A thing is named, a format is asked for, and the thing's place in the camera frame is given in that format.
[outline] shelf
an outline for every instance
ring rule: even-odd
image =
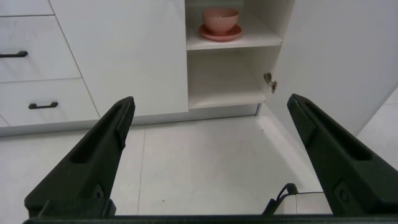
[[[236,53],[188,55],[188,108],[263,103],[266,97]]]
[[[278,35],[250,14],[241,14],[238,25],[242,27],[242,37],[231,42],[214,42],[201,37],[200,23],[196,22],[195,25],[187,27],[187,50],[265,47],[282,44],[282,39]]]

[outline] pink bowl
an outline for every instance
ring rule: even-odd
[[[203,22],[215,34],[225,34],[238,21],[239,12],[235,9],[219,7],[208,8],[202,11]]]

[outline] drawer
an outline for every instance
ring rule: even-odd
[[[8,127],[8,123],[6,122],[5,119],[2,118],[2,116],[0,115],[0,128],[2,127]]]
[[[81,77],[55,16],[0,17],[0,83]]]
[[[99,119],[81,78],[0,83],[0,114],[11,126]]]
[[[0,0],[0,16],[54,14],[47,0]]]

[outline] kitchen cabinet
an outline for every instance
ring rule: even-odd
[[[238,9],[243,36],[200,38],[208,6]],[[188,0],[186,7],[187,30],[196,29],[187,34],[190,108],[265,102],[298,139],[286,107],[297,93],[358,134],[398,84],[397,1]]]
[[[99,116],[127,96],[135,120],[265,103],[297,137],[286,107],[297,93],[358,134],[398,85],[395,0],[49,2]],[[217,6],[239,11],[242,37],[200,37],[201,10]]]
[[[0,83],[81,77],[55,16],[0,18]]]
[[[136,116],[188,111],[184,1],[50,1],[101,116],[127,96]]]
[[[0,114],[10,126],[99,119],[81,78],[0,83]]]

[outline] baseboard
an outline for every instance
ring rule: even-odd
[[[235,116],[257,115],[261,104],[222,106],[216,108],[192,109],[184,113],[160,114],[134,117],[131,125],[160,124],[178,121],[194,121],[201,119],[228,118]],[[77,131],[90,129],[98,120],[75,121],[66,123],[38,124],[0,128],[0,137],[22,134],[54,133],[60,131]]]

